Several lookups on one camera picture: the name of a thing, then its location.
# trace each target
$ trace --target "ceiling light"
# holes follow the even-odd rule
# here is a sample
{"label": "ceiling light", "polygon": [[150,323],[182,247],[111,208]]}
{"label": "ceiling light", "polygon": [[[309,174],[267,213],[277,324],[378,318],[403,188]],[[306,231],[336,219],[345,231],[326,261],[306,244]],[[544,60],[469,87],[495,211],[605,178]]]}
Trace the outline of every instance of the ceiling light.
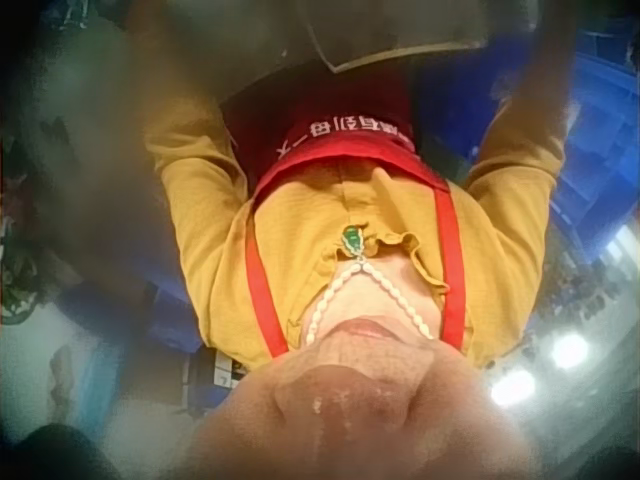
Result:
{"label": "ceiling light", "polygon": [[567,370],[584,362],[588,352],[589,344],[584,337],[570,333],[556,340],[551,356],[558,368]]}
{"label": "ceiling light", "polygon": [[529,398],[536,390],[536,382],[526,370],[513,370],[491,389],[491,398],[501,407],[510,407]]}

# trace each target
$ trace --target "pendant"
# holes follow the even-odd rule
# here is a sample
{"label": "pendant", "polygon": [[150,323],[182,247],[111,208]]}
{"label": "pendant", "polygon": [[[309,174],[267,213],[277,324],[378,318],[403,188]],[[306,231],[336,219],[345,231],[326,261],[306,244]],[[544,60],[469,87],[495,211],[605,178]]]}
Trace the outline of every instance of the pendant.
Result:
{"label": "pendant", "polygon": [[351,255],[361,258],[364,253],[364,235],[357,227],[347,227],[342,234],[342,243]]}

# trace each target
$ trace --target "yellow shirt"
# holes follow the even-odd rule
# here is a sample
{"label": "yellow shirt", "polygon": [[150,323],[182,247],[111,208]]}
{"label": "yellow shirt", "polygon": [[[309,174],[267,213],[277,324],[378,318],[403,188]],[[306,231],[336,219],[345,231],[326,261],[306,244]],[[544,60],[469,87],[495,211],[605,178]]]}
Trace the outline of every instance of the yellow shirt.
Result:
{"label": "yellow shirt", "polygon": [[[148,131],[147,146],[166,188],[202,338],[253,369],[270,356],[245,272],[252,200],[222,116],[207,107],[176,102]],[[558,111],[514,97],[494,120],[466,189],[451,185],[467,292],[463,352],[476,366],[515,346],[533,308],[564,160]],[[363,227],[367,256],[380,244],[404,249],[443,306],[433,191],[370,160],[312,163],[263,201],[255,225],[291,348],[299,347],[303,312],[332,279],[349,225]]]}

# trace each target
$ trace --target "necklace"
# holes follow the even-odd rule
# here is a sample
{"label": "necklace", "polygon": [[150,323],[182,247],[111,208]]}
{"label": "necklace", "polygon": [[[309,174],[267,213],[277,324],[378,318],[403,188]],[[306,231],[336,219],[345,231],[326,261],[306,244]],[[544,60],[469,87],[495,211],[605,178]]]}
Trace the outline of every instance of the necklace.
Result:
{"label": "necklace", "polygon": [[398,290],[382,272],[377,270],[367,261],[364,256],[364,236],[362,234],[362,230],[356,227],[348,227],[342,234],[342,243],[344,243],[347,251],[356,259],[356,263],[331,282],[331,285],[329,285],[327,290],[324,292],[322,300],[318,302],[318,305],[311,316],[311,325],[309,325],[309,331],[307,332],[306,338],[307,345],[311,345],[315,342],[320,322],[322,321],[322,317],[327,311],[331,300],[333,300],[338,291],[355,275],[369,275],[373,278],[375,282],[402,308],[418,331],[429,340],[434,340],[434,337],[431,335],[431,331],[429,330],[429,326],[424,323],[424,320],[420,315],[418,315],[416,309],[409,305],[409,302],[404,295],[400,293],[400,290]]}

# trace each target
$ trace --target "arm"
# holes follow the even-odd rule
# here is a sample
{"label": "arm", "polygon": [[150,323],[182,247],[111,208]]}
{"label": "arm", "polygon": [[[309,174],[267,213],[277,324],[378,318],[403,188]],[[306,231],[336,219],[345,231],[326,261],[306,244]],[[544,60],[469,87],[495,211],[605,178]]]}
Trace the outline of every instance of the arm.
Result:
{"label": "arm", "polygon": [[206,319],[225,241],[247,200],[246,180],[217,105],[171,53],[160,12],[145,6],[150,10],[134,27],[144,67],[145,143],[169,201],[189,295]]}
{"label": "arm", "polygon": [[574,0],[546,2],[532,63],[498,112],[468,192],[489,216],[525,318],[542,275],[550,197],[564,161],[574,55]]}

